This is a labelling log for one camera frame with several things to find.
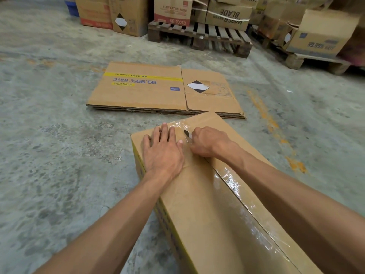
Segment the light wooden pallet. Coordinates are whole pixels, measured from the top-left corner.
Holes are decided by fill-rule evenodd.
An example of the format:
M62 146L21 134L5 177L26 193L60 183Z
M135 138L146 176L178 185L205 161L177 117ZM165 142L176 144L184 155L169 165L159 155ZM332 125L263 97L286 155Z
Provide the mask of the light wooden pallet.
M268 39L262 33L258 32L257 26L251 26L248 29L249 37L256 41L263 50L274 56L281 64L293 70L299 70L303 64L310 66L326 67L326 70L333 75L340 76L344 74L351 64L343 59L320 58L310 55L291 53L283 50L277 42Z

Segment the blue plastic crate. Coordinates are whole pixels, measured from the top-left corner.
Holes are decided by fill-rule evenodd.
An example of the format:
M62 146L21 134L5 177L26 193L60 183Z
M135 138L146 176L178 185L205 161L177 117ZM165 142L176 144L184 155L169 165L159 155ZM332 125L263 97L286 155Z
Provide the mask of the blue plastic crate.
M78 18L80 17L79 16L79 11L78 11L78 8L77 8L77 5L76 5L75 1L64 0L64 3L66 4L66 6L68 8L68 11L69 11L69 14L71 16L78 17Z

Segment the taped cardboard box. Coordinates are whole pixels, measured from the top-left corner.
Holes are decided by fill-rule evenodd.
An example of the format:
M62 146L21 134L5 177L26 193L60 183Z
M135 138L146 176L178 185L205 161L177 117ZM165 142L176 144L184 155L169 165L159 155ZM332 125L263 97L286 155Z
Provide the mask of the taped cardboard box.
M183 140L181 173L154 211L181 274L323 274L226 164L190 150L184 130L210 126L255 158L267 159L214 112L168 123Z

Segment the plain cardboard box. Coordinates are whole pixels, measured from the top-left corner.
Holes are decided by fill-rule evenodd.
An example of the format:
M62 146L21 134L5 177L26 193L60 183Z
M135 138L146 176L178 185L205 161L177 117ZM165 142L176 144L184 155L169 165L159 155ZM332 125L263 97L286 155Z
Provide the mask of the plain cardboard box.
M265 17L299 25L309 6L292 2L271 0L266 6Z

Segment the cardboard box with diamond mark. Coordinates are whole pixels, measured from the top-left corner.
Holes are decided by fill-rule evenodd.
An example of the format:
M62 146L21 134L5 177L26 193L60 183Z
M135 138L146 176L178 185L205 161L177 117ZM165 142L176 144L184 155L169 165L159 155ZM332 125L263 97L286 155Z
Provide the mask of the cardboard box with diamond mark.
M148 33L153 0L108 0L114 32L135 37Z

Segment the person's right hand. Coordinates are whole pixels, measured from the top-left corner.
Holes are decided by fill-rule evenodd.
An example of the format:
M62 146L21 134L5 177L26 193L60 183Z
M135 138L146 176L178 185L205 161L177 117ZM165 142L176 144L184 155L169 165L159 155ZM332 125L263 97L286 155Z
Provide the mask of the person's right hand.
M208 156L203 157L214 157L221 161L226 161L240 155L240 147L225 132L211 127L208 127L206 144Z

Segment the cardboard box with red label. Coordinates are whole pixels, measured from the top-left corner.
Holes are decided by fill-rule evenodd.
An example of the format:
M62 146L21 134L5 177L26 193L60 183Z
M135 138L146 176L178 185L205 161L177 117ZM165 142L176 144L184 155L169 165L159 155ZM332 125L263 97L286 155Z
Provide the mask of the cardboard box with red label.
M154 0L154 21L189 26L193 0Z

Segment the open cardboard box blue print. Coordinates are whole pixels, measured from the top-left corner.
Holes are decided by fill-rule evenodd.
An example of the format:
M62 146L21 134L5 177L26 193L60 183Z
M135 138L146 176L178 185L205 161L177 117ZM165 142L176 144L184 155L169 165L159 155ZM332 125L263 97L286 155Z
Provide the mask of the open cardboard box blue print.
M306 9L299 25L287 22L282 48L291 53L335 58L353 35L361 15Z

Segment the cardboard box with red stripe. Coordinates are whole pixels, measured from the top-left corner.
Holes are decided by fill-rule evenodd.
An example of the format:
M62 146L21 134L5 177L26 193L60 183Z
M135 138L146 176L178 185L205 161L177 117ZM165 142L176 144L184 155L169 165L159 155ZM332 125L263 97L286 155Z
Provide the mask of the cardboard box with red stripe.
M83 26L113 29L109 0L75 0Z

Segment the stack of flattened cardboard boxes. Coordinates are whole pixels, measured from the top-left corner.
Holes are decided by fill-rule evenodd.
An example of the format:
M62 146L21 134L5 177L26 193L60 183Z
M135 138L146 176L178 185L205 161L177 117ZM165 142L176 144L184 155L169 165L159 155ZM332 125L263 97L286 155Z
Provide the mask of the stack of flattened cardboard boxes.
M86 106L131 112L246 119L224 75L210 70L111 61Z

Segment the small cardboard box diamond mark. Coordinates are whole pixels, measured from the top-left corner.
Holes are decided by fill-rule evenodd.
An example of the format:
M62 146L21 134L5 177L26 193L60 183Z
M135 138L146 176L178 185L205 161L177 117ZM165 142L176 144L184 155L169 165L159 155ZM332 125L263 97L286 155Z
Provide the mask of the small cardboard box diamond mark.
M276 41L277 46L282 47L284 50L292 51L292 47L285 47L286 43L284 42L284 39L290 31L290 24L294 26L299 26L302 18L303 17L296 19L293 18L289 21L286 19L276 19L264 15L258 26L258 32L265 36L267 39L271 41Z

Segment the person's left hand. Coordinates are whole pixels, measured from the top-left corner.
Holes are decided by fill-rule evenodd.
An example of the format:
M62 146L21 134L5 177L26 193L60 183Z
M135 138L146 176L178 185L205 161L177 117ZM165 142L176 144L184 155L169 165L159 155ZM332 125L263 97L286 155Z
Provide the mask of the person's left hand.
M160 143L160 128L153 129L151 148L148 153L143 152L143 160L147 179L157 179L167 184L181 172L185 156L181 157L177 149L175 128L168 127L169 139L166 143Z

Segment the person's left forearm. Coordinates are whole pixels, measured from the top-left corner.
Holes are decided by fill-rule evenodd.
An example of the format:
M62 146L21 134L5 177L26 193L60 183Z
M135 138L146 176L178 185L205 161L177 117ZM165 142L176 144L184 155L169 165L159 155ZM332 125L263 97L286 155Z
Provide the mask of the person's left forearm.
M139 184L34 274L113 274L121 271L153 207L182 168L149 170Z

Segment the person's right forearm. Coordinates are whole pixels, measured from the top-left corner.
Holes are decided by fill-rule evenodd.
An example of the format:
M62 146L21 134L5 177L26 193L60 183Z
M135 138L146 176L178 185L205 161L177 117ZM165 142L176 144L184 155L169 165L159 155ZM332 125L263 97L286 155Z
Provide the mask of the person's right forearm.
M324 274L365 274L365 217L231 140L214 144L213 153L241 177Z

